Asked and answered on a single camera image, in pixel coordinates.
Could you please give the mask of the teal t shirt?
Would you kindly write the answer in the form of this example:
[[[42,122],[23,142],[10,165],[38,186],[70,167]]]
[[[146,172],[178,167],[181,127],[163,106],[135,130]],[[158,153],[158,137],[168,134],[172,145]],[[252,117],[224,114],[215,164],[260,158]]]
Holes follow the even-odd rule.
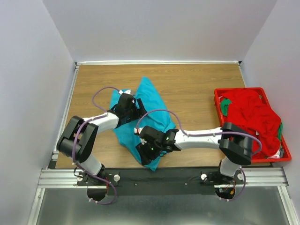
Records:
[[[137,91],[135,92],[135,98],[140,98],[142,100],[146,111],[166,109],[163,99],[151,80],[147,77],[143,77],[141,79]],[[140,139],[138,136],[134,135],[134,128],[136,124],[136,120],[132,121],[120,126],[119,128],[115,128],[113,132],[116,134],[119,144],[126,147],[136,161],[141,163],[141,158],[136,149],[136,145],[140,143]],[[140,128],[144,126],[150,126],[162,132],[176,128],[176,125],[172,121],[170,114],[163,111],[152,112],[146,116],[139,124]]]

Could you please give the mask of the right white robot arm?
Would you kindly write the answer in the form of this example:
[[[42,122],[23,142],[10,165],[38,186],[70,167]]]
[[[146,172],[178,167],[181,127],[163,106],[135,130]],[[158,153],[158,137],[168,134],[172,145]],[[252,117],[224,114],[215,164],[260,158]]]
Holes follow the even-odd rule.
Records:
[[[216,149],[225,155],[216,171],[218,182],[225,184],[230,181],[242,165],[252,163],[253,142],[261,142],[240,127],[227,122],[222,127],[211,130],[185,131],[170,129],[159,131],[150,126],[135,128],[134,134],[140,138],[136,149],[142,165],[149,165],[163,153],[186,149]]]

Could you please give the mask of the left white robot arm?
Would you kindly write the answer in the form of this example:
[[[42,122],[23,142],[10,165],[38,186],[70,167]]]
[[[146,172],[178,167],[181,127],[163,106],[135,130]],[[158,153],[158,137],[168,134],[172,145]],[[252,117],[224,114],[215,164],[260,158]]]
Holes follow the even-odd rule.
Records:
[[[59,137],[56,149],[87,171],[93,185],[99,185],[105,177],[105,166],[92,155],[97,134],[140,119],[145,113],[140,98],[122,93],[117,104],[101,115],[72,117]]]

